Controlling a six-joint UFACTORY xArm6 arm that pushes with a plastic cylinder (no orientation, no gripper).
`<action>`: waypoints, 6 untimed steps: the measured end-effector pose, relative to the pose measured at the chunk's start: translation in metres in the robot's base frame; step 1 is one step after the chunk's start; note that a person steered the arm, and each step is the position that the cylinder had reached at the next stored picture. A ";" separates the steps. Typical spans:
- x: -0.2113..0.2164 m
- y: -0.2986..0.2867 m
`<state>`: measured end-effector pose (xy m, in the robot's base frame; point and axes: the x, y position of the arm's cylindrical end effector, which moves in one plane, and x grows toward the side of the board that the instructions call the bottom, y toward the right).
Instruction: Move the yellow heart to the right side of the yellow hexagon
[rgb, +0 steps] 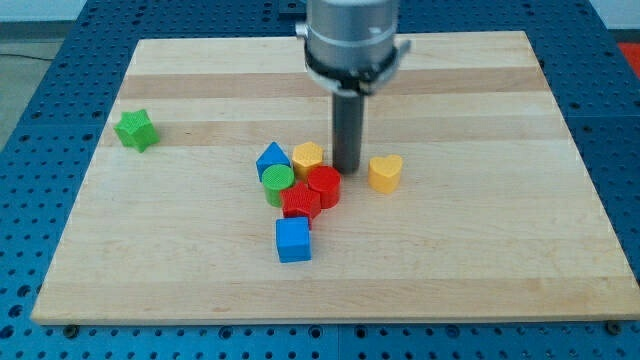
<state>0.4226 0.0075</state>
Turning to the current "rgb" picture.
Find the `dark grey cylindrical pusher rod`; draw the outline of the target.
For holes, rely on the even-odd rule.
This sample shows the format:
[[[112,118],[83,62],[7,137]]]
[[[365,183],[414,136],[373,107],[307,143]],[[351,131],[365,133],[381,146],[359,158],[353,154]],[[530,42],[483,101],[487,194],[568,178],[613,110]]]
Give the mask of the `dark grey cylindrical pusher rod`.
[[[364,98],[334,94],[331,105],[332,165],[341,174],[353,174],[360,166]]]

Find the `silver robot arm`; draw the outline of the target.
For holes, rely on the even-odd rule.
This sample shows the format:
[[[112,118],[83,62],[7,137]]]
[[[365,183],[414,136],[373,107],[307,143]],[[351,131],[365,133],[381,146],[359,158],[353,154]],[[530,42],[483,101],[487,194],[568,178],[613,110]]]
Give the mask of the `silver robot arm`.
[[[304,40],[310,78],[332,95],[332,166],[344,175],[360,167],[365,102],[389,83],[411,42],[398,43],[394,0],[310,0]]]

